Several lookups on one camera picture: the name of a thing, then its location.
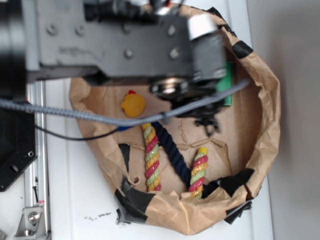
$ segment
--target navy blue rope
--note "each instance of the navy blue rope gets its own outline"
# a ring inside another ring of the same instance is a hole
[[[159,142],[163,146],[165,152],[168,154],[169,160],[175,169],[175,172],[180,176],[182,181],[190,186],[191,170],[185,163],[184,156],[179,152],[172,136],[168,133],[159,122],[153,122],[152,126],[158,136]],[[211,181],[208,185],[203,185],[202,198],[205,199],[219,187],[218,181]]]

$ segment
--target metal clamp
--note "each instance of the metal clamp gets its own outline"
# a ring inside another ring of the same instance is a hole
[[[36,240],[46,235],[43,207],[26,207],[14,240]]]
[[[3,231],[0,230],[0,240],[5,240],[6,237],[7,237],[7,235]]]

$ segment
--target brown paper bag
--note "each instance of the brown paper bag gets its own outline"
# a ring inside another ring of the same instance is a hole
[[[182,6],[181,13],[190,17],[203,11]],[[199,233],[225,219],[229,210],[256,197],[276,158],[281,114],[279,81],[251,48],[229,32],[223,19],[213,14],[211,17],[220,27],[225,47],[234,56],[234,82],[249,78],[251,84],[233,95],[232,106],[218,113],[221,133],[213,137],[207,137],[205,130],[196,127],[192,118],[173,118],[164,127],[190,168],[198,147],[208,148],[205,183],[215,181],[217,187],[207,198],[193,199],[160,147],[162,190],[146,193],[145,143],[139,126],[88,141],[116,195],[119,213],[126,221],[140,221],[185,235]],[[75,110],[125,119],[120,105],[129,90],[146,99],[141,117],[170,109],[167,102],[149,93],[148,86],[91,87],[80,78],[72,80],[69,98]],[[79,120],[78,125],[84,137],[98,136],[115,128],[83,120]],[[126,161],[120,144],[126,144],[122,146],[129,149]]]

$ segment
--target rubber duck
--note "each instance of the rubber duck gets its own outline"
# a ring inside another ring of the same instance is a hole
[[[121,103],[121,108],[123,108],[125,115],[130,118],[139,116],[144,111],[145,107],[146,100],[144,97],[132,90],[125,95],[124,100]]]

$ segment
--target dark blue rope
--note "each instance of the dark blue rope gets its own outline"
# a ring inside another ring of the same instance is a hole
[[[168,131],[159,123],[154,122],[152,126],[158,136],[158,139],[163,146],[165,152],[168,154],[169,160],[175,169],[175,172],[180,176],[182,181],[189,187],[191,179],[191,170],[185,163],[184,156],[182,156],[175,144],[172,136]]]

